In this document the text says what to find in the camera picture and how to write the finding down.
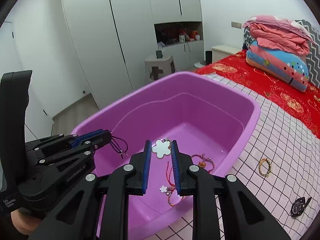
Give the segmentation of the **person's left hand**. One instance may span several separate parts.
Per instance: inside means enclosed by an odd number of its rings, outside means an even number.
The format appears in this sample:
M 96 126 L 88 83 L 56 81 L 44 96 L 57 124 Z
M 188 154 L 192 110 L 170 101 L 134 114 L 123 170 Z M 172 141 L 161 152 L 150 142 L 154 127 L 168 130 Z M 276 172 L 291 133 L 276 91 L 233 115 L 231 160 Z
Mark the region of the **person's left hand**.
M 22 213 L 19 210 L 12 211 L 10 215 L 14 227 L 23 235 L 32 234 L 42 222 L 41 219 Z

